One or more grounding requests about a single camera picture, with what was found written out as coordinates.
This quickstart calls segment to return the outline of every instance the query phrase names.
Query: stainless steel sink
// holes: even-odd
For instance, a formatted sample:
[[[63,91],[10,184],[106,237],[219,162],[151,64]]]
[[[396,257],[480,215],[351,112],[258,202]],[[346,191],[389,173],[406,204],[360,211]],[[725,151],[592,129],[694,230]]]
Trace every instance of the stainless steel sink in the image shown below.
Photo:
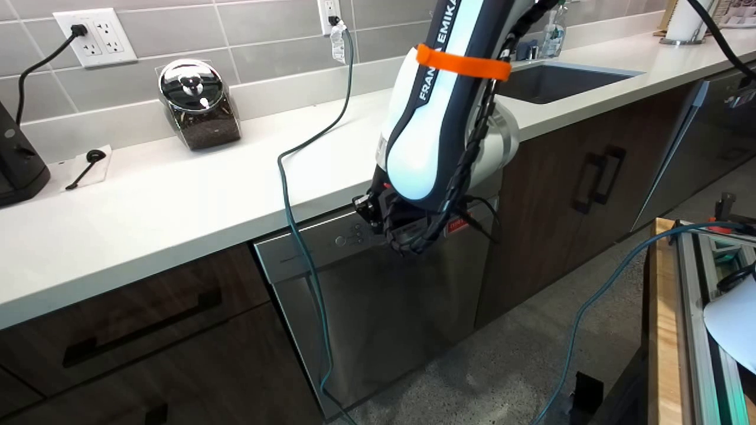
[[[533,104],[548,104],[642,73],[571,64],[538,64],[515,69],[498,94]]]

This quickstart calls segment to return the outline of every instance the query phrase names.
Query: franka emika robot arm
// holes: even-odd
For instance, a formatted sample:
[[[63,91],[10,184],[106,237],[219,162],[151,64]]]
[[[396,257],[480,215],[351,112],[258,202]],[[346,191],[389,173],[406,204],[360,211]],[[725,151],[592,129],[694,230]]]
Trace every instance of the franka emika robot arm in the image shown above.
[[[466,214],[466,192],[512,159],[518,127],[494,102],[502,81],[479,71],[501,65],[508,75],[510,52],[556,3],[438,1],[425,45],[399,70],[373,183],[353,200],[392,249],[423,253],[455,216],[480,229]]]

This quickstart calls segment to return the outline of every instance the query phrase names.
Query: dish soap dispenser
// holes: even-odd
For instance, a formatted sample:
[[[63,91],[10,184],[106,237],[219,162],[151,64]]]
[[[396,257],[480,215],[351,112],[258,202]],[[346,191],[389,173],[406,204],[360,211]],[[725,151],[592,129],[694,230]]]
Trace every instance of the dish soap dispenser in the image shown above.
[[[549,11],[549,23],[544,27],[544,46],[541,48],[540,59],[557,57],[565,44],[567,7],[565,0],[559,0],[556,10]]]

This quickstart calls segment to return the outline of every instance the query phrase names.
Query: outlet plate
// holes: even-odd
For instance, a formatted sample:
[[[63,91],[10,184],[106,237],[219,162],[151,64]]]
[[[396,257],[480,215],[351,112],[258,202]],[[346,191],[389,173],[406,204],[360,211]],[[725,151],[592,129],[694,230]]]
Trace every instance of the outlet plate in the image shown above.
[[[324,36],[330,36],[331,28],[333,28],[328,22],[329,16],[341,16],[341,6],[339,6],[339,0],[318,0],[318,13],[321,19],[321,29]]]
[[[66,37],[71,35],[73,24],[83,23],[87,26],[87,35],[78,37],[71,43],[71,48],[83,67],[127,64],[137,60],[113,8],[55,12],[53,17]]]

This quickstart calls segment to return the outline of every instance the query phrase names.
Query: gray floor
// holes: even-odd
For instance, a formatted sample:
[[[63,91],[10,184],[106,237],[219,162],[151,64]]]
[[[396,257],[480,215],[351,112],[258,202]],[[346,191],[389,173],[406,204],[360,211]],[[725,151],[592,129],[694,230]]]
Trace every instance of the gray floor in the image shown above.
[[[756,216],[756,160],[726,175],[668,214],[705,221],[722,191],[739,199],[733,210]],[[360,425],[530,423],[553,391],[580,305],[649,229],[615,245],[505,316],[352,411]],[[583,317],[572,366],[560,397],[541,423],[566,423],[576,371],[611,388],[640,343],[644,256]]]

